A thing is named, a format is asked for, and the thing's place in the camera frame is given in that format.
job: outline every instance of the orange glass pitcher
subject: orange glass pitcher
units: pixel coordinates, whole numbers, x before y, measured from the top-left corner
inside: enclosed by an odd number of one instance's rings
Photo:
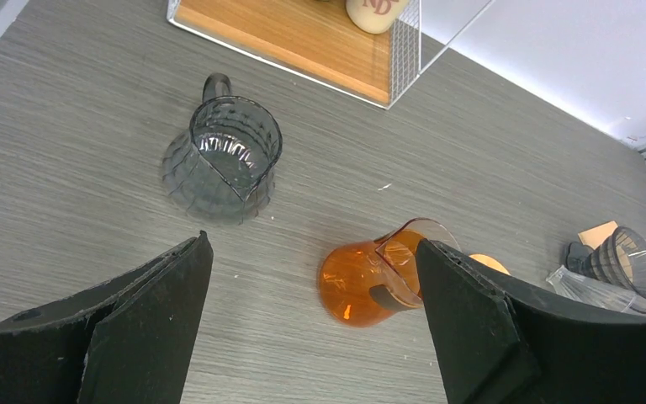
[[[398,311],[422,307],[415,253],[424,238],[459,249],[444,226],[417,218],[377,240],[333,250],[318,273],[323,306],[354,327],[370,327]]]

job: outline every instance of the wooden shelf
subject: wooden shelf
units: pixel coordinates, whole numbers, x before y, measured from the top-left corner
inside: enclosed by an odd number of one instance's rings
[[[389,33],[360,30],[348,18],[345,0],[181,0],[173,19],[349,93],[389,104]]]

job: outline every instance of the white wall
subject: white wall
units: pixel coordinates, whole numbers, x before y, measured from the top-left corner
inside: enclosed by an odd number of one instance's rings
[[[446,43],[486,0],[426,0]],[[646,145],[646,0],[496,0],[452,48],[634,148]]]

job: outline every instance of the round wooden disc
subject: round wooden disc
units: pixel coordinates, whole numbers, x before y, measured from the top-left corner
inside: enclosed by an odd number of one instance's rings
[[[497,271],[499,271],[499,272],[501,272],[503,274],[510,275],[509,271],[507,271],[506,268],[504,268],[504,265],[501,265],[501,263],[499,263],[499,261],[496,261],[495,259],[493,259],[492,257],[490,257],[488,255],[472,254],[469,257],[479,261],[480,263],[486,265],[489,268],[495,269],[495,270],[497,270]]]

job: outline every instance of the table surface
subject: table surface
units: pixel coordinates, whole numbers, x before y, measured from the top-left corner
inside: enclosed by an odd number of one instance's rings
[[[158,165],[210,72],[268,107],[284,142],[263,217],[205,229],[214,272],[185,403],[445,402],[423,311],[351,329],[316,294],[333,247],[411,217],[534,284],[578,231],[616,220],[646,236],[639,154],[460,55],[383,111],[165,12],[161,0],[31,0],[1,39],[0,319],[197,234]]]

